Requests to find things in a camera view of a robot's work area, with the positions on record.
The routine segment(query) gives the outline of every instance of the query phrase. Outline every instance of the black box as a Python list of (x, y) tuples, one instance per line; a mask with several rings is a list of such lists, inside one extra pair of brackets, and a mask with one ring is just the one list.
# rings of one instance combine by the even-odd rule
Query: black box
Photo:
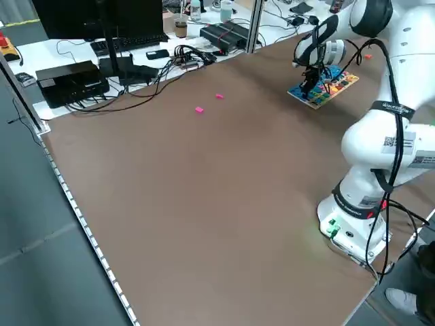
[(245, 49), (248, 34), (248, 29), (233, 22), (209, 25), (199, 32), (199, 36), (208, 39), (215, 47), (227, 52)]
[(36, 77), (52, 109), (109, 91), (109, 83), (90, 60), (39, 70)]

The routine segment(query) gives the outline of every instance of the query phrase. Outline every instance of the monitor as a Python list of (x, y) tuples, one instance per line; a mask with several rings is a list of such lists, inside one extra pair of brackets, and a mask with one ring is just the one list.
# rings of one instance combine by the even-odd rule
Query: monitor
[(105, 38), (109, 58), (99, 60), (105, 77), (119, 77), (122, 85), (148, 82), (150, 72), (133, 64), (133, 57), (117, 58), (113, 37), (163, 34), (161, 0), (33, 0), (50, 39)]
[[(96, 0), (33, 0), (50, 39), (105, 37)], [(106, 0), (112, 37), (140, 37), (163, 33), (161, 0)]]

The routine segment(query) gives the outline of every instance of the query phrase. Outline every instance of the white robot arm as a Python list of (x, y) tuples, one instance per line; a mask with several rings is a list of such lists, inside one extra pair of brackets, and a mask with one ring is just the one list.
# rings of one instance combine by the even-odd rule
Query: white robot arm
[(373, 223), (385, 190), (392, 191), (382, 181), (389, 179), (395, 159), (395, 113), (403, 123), (404, 150), (394, 187), (435, 168), (435, 126), (411, 123), (418, 108), (435, 100), (435, 37), (426, 37), (435, 35), (431, 2), (435, 1), (416, 0), (402, 8), (390, 0), (357, 0), (322, 22), (318, 38), (312, 33), (295, 49), (297, 65), (318, 64), (318, 54), (325, 65), (331, 65), (344, 57), (343, 39), (382, 36), (389, 40), (400, 104), (392, 102), (386, 69), (376, 101), (343, 137), (342, 151), (351, 170), (317, 208), (321, 232), (363, 264), (367, 256), (371, 263), (389, 239), (382, 216)]

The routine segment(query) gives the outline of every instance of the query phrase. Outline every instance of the gray floor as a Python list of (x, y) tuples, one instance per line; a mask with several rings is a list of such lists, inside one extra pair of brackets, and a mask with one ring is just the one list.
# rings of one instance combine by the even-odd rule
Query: gray floor
[(0, 325), (131, 325), (0, 85)]

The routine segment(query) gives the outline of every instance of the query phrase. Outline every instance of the brown table surface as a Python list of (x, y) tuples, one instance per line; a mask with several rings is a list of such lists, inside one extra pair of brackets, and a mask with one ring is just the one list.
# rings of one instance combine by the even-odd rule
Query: brown table surface
[[(349, 169), (341, 138), (383, 59), (369, 50), (349, 68), (361, 80), (314, 111), (286, 94), (301, 81), (296, 41), (189, 73), (136, 109), (50, 122), (44, 141), (142, 325), (340, 325), (373, 286), (328, 246), (316, 206)], [(394, 198), (427, 215), (433, 186)], [(411, 228), (392, 220), (397, 255)]]

